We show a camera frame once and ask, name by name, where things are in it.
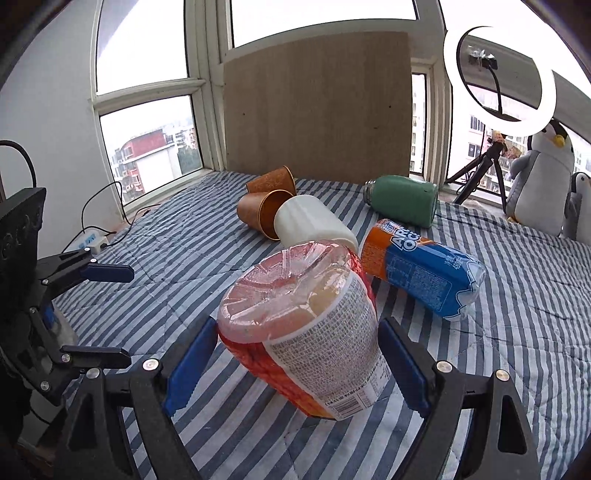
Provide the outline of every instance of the metal screw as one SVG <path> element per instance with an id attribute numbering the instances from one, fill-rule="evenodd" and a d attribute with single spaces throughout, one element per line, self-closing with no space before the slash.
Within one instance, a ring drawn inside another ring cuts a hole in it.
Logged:
<path id="1" fill-rule="evenodd" d="M 158 368 L 158 360 L 155 358 L 148 358 L 144 364 L 142 365 L 144 370 L 151 372 L 152 370 L 156 370 Z"/>
<path id="2" fill-rule="evenodd" d="M 93 378 L 96 378 L 100 375 L 100 370 L 98 368 L 91 368 L 90 370 L 88 370 L 88 372 L 86 372 L 86 378 L 90 378 L 91 380 Z"/>
<path id="3" fill-rule="evenodd" d="M 448 374 L 452 371 L 453 367 L 450 362 L 442 361 L 437 362 L 437 369 L 444 374 Z"/>
<path id="4" fill-rule="evenodd" d="M 502 382 L 507 382 L 510 379 L 509 374 L 505 370 L 497 370 L 496 377 Z"/>

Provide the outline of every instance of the red building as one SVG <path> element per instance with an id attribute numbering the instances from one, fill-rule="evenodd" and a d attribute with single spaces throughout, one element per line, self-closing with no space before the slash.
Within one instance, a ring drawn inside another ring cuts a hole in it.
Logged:
<path id="1" fill-rule="evenodd" d="M 164 138 L 162 129 L 160 129 L 128 140 L 121 147 L 121 151 L 123 158 L 128 160 L 165 146 L 166 139 Z"/>
<path id="2" fill-rule="evenodd" d="M 166 138 L 162 129 L 132 138 L 119 149 L 122 156 L 122 184 L 126 202 L 142 196 L 144 185 L 134 158 L 166 146 Z"/>

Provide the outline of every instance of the silver bottle cap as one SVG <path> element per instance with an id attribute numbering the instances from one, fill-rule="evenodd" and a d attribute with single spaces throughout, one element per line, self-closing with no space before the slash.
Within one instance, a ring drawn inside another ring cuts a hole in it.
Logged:
<path id="1" fill-rule="evenodd" d="M 363 185 L 363 201 L 371 206 L 371 196 L 374 192 L 375 180 L 368 180 Z"/>

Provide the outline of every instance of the sky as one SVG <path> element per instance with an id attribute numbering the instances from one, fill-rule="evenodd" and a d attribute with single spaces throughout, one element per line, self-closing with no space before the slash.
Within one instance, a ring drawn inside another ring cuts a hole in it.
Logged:
<path id="1" fill-rule="evenodd" d="M 553 70 L 591 98 L 591 83 L 566 45 L 521 0 L 440 2 L 449 30 L 467 30 L 475 19 L 487 23 L 493 28 L 481 28 L 472 35 L 527 56 L 534 48 L 541 49 Z M 99 94 L 187 77 L 183 6 L 184 0 L 138 0 L 98 58 Z M 415 18 L 412 0 L 232 0 L 232 7 L 236 46 L 315 23 Z M 101 124 L 107 152 L 111 156 L 131 137 L 187 117 L 191 117 L 188 97 L 159 100 L 106 115 Z"/>

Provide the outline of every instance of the penguin plush toy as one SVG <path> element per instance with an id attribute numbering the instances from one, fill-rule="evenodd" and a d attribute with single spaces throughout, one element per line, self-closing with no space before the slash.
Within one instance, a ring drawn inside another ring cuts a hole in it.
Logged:
<path id="1" fill-rule="evenodd" d="M 573 175 L 563 233 L 572 240 L 591 245 L 591 177 L 586 173 Z"/>
<path id="2" fill-rule="evenodd" d="M 522 225 L 559 236 L 573 170 L 571 139 L 552 119 L 528 139 L 528 152 L 511 163 L 509 173 L 514 182 L 506 214 Z"/>

